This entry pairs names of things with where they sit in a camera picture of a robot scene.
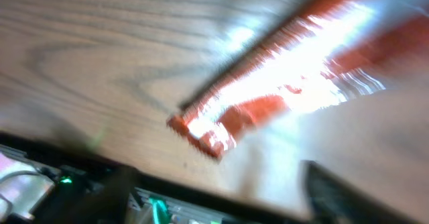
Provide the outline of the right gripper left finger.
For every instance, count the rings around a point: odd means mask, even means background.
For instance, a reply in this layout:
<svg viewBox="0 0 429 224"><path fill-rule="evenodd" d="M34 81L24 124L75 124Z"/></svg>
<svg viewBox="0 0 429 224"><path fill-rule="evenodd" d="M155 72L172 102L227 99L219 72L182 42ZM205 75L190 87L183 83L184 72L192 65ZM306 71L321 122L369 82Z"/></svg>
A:
<svg viewBox="0 0 429 224"><path fill-rule="evenodd" d="M87 192L87 182L73 178L59 183L40 212L40 223L124 223L135 170L119 168L101 181L102 188Z"/></svg>

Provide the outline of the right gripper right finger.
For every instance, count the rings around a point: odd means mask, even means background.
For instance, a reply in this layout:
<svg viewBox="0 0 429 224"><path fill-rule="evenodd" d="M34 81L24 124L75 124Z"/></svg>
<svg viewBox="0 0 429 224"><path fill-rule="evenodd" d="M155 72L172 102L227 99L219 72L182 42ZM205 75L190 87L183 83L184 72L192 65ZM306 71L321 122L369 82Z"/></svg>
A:
<svg viewBox="0 0 429 224"><path fill-rule="evenodd" d="M315 161L304 161L309 223L413 224L409 216L368 197Z"/></svg>

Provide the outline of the red toffee candy bar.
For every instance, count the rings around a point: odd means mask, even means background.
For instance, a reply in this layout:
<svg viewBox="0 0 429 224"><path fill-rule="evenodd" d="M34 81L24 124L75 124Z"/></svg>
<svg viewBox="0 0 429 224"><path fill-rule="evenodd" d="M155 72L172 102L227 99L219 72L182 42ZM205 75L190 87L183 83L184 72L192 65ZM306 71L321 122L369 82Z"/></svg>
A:
<svg viewBox="0 0 429 224"><path fill-rule="evenodd" d="M382 91L374 66L427 43L428 0L312 0L167 124L221 159L283 112Z"/></svg>

